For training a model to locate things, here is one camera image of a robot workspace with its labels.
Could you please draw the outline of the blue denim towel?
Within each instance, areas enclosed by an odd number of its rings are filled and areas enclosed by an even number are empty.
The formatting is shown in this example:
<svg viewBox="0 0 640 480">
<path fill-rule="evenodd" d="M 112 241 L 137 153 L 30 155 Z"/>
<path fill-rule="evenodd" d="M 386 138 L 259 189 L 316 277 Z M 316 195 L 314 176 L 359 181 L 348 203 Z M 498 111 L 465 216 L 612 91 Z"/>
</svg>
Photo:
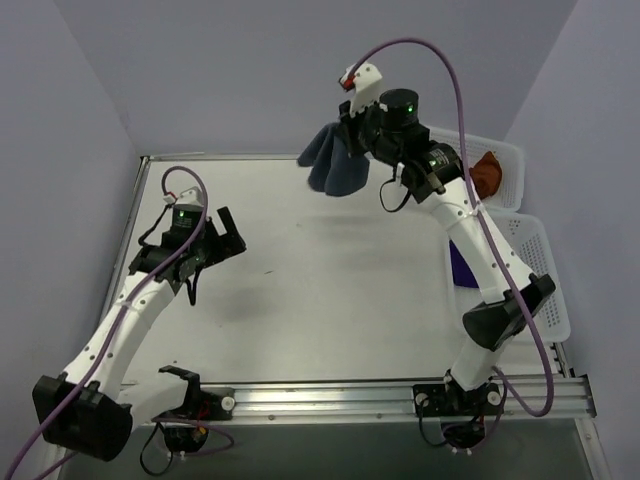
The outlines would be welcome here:
<svg viewBox="0 0 640 480">
<path fill-rule="evenodd" d="M 365 187 L 369 175 L 369 160 L 364 155 L 351 156 L 339 137 L 340 124 L 329 123 L 321 128 L 298 155 L 297 165 L 309 168 L 309 188 L 330 197 L 352 195 Z"/>
</svg>

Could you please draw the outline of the orange brown towel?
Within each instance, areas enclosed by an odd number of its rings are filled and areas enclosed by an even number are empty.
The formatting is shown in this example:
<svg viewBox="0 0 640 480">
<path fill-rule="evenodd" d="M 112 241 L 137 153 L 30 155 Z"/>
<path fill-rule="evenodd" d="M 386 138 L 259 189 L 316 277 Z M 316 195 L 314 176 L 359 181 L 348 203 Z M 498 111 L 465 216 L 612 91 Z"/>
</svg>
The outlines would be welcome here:
<svg viewBox="0 0 640 480">
<path fill-rule="evenodd" d="M 491 151 L 486 152 L 482 158 L 470 168 L 471 178 L 481 200 L 495 195 L 502 183 L 502 167 Z"/>
</svg>

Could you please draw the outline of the purple towel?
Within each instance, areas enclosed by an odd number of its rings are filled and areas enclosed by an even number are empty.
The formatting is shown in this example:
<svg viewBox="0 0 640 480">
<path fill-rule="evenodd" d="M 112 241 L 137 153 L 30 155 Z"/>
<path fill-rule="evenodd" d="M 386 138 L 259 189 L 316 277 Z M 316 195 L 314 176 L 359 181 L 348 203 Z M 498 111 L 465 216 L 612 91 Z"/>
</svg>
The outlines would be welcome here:
<svg viewBox="0 0 640 480">
<path fill-rule="evenodd" d="M 449 253 L 453 284 L 460 288 L 478 290 L 479 285 L 474 274 L 452 241 L 449 241 Z"/>
</svg>

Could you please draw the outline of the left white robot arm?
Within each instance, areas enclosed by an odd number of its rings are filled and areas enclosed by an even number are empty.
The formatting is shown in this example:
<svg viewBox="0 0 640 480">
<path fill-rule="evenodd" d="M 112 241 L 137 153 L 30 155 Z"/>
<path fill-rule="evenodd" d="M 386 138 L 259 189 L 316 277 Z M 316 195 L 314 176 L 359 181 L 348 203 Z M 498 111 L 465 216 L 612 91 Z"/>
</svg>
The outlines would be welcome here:
<svg viewBox="0 0 640 480">
<path fill-rule="evenodd" d="M 207 393 L 199 374 L 176 365 L 122 389 L 129 365 L 156 319 L 181 289 L 196 297 L 200 274 L 246 250 L 231 212 L 218 209 L 218 233 L 199 201 L 170 206 L 158 245 L 139 240 L 122 289 L 87 345 L 57 377 L 43 376 L 32 397 L 42 438 L 93 458 L 115 459 L 140 425 L 152 420 L 227 420 L 228 391 Z"/>
</svg>

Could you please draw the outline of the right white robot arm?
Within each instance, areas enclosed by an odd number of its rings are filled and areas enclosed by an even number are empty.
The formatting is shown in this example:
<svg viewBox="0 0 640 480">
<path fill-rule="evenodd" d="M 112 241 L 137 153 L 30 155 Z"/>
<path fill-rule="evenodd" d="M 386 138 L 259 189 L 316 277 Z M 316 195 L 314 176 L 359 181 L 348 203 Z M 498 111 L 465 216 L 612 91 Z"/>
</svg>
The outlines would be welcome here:
<svg viewBox="0 0 640 480">
<path fill-rule="evenodd" d="M 481 301 L 462 317 L 467 339 L 449 371 L 463 391 L 486 384 L 498 360 L 555 291 L 502 236 L 476 195 L 461 148 L 436 142 L 418 120 L 418 94 L 355 92 L 339 107 L 340 134 L 351 154 L 369 153 L 393 168 L 409 197 L 446 231 L 471 270 Z"/>
</svg>

